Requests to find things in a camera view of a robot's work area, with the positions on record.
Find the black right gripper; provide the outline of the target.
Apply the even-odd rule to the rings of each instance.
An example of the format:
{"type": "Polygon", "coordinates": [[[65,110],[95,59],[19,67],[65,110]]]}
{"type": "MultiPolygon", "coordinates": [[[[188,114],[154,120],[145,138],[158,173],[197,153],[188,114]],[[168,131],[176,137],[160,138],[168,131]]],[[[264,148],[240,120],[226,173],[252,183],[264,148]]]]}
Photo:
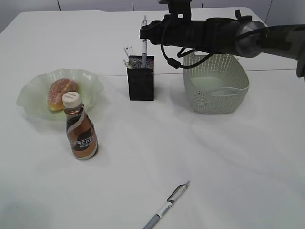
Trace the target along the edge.
{"type": "Polygon", "coordinates": [[[149,40],[154,45],[191,48],[204,51],[206,21],[187,21],[176,18],[154,20],[140,29],[140,39],[149,40]]]}

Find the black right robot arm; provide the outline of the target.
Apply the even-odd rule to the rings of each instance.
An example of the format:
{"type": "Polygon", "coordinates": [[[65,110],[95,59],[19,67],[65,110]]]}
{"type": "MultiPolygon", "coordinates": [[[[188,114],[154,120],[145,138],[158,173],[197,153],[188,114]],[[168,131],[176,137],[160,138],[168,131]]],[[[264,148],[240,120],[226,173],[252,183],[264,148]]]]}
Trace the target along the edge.
{"type": "Polygon", "coordinates": [[[305,76],[305,26],[279,25],[266,27],[252,16],[235,11],[235,18],[208,18],[193,21],[190,9],[172,9],[161,21],[142,26],[140,38],[160,45],[163,57],[175,69],[192,69],[216,54],[254,58],[261,53],[296,60],[296,76],[305,76]],[[207,56],[190,65],[169,57],[165,46],[179,47],[178,57],[194,51],[207,56]]]}

